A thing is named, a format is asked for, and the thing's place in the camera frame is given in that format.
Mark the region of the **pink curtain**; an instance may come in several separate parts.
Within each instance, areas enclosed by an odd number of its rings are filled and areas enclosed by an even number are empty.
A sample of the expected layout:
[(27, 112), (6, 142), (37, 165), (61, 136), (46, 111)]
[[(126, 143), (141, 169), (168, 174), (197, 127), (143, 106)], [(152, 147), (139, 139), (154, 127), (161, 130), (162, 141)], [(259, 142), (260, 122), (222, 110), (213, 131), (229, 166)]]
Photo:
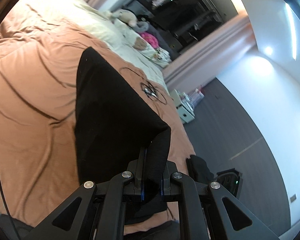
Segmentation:
[(256, 45), (248, 15), (237, 15), (181, 54), (162, 74), (168, 90), (205, 86)]

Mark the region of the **white storage box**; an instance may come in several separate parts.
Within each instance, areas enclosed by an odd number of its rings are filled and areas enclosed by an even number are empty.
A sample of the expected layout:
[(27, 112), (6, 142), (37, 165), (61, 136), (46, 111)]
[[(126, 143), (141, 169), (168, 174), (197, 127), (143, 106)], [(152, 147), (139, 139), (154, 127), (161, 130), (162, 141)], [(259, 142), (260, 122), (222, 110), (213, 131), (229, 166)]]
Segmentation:
[(195, 114), (187, 95), (174, 89), (170, 91), (170, 96), (177, 109), (181, 122), (183, 124), (188, 124), (193, 121), (195, 119)]

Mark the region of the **pink plush toy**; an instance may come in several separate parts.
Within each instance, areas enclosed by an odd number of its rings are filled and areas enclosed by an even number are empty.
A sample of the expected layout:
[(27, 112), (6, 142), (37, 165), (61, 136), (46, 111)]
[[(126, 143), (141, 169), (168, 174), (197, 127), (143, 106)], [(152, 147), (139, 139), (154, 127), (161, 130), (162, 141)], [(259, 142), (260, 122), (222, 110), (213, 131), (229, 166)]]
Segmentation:
[(147, 42), (151, 45), (151, 47), (153, 47), (154, 49), (157, 49), (159, 47), (159, 42), (158, 42), (158, 39), (153, 36), (152, 34), (150, 33), (147, 33), (147, 32), (143, 32), (140, 34), (140, 36)]

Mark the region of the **orange duvet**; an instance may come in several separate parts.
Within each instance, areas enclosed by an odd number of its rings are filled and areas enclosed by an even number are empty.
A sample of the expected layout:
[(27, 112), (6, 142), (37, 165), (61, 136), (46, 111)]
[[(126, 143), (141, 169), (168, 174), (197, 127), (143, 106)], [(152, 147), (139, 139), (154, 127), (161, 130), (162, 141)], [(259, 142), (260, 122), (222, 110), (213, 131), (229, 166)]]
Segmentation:
[(194, 154), (162, 85), (67, 20), (16, 5), (0, 25), (0, 213), (37, 226), (79, 186), (75, 150), (76, 74), (88, 47), (139, 89), (149, 81), (162, 102), (149, 106), (171, 127), (169, 160), (186, 172)]

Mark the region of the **black pants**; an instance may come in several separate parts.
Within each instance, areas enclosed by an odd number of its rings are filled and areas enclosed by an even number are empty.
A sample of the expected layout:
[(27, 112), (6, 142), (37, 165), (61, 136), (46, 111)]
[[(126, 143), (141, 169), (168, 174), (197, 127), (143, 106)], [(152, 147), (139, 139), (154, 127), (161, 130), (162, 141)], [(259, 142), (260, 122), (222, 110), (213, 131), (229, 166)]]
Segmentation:
[(165, 211), (161, 180), (171, 128), (93, 48), (83, 51), (76, 80), (76, 156), (81, 183), (103, 183), (145, 151), (143, 195), (127, 205), (126, 224)]

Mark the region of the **beige plush toy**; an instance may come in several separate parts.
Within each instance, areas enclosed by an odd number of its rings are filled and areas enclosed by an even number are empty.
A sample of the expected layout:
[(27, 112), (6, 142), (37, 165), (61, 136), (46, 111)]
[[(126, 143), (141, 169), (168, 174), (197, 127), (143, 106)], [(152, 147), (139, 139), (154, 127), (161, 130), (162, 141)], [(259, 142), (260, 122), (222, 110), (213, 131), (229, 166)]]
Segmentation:
[(120, 21), (124, 22), (125, 24), (129, 25), (130, 27), (135, 27), (137, 25), (138, 19), (134, 15), (133, 12), (125, 9), (119, 9), (112, 13), (112, 18), (117, 18)]

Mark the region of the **cream bed sheet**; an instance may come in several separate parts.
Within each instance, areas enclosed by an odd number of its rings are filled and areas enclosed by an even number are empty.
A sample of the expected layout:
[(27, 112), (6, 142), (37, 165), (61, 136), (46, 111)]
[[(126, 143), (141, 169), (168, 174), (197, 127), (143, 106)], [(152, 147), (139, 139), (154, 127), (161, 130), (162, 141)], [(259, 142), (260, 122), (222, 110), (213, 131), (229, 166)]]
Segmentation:
[(112, 35), (106, 42), (110, 50), (134, 67), (141, 69), (149, 80), (167, 89), (159, 65), (163, 57), (158, 55), (158, 52), (138, 33), (120, 20), (116, 19), (114, 22), (105, 20), (103, 23)]

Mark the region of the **cream pillow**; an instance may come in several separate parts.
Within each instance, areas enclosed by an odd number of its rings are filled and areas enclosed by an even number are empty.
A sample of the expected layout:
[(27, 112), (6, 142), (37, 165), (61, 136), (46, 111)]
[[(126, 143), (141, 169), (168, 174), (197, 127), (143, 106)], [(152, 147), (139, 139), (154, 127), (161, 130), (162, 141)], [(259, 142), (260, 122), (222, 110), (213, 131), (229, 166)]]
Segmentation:
[(115, 53), (122, 55), (124, 37), (109, 17), (83, 0), (27, 0), (29, 5), (45, 17), (67, 20), (105, 42)]

